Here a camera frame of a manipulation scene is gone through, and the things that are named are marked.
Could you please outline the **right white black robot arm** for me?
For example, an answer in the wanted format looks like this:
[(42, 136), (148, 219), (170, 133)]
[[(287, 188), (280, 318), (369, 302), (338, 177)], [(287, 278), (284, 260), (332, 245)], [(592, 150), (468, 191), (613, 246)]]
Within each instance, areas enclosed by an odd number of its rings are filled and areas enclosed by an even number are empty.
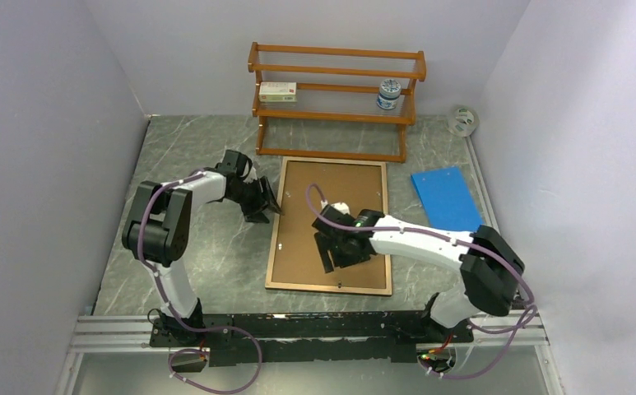
[(431, 296), (421, 315), (421, 331), (433, 342), (478, 313), (507, 316), (525, 270), (518, 255), (487, 225), (474, 232), (437, 230), (374, 210), (351, 216), (327, 204), (312, 226), (326, 272), (376, 255), (394, 255), (455, 274), (455, 284)]

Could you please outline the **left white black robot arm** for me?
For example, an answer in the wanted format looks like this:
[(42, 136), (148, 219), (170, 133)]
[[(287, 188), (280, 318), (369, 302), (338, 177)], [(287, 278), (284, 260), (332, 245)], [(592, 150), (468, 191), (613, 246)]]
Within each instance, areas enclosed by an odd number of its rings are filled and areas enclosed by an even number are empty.
[(125, 222), (122, 245), (147, 270), (160, 297), (160, 331), (183, 346), (199, 344), (205, 328), (202, 303), (182, 262), (191, 217), (199, 206), (225, 200), (238, 204), (248, 223), (266, 224), (268, 212), (281, 213), (268, 178), (258, 176), (244, 153), (227, 150), (214, 166), (185, 178), (142, 182)]

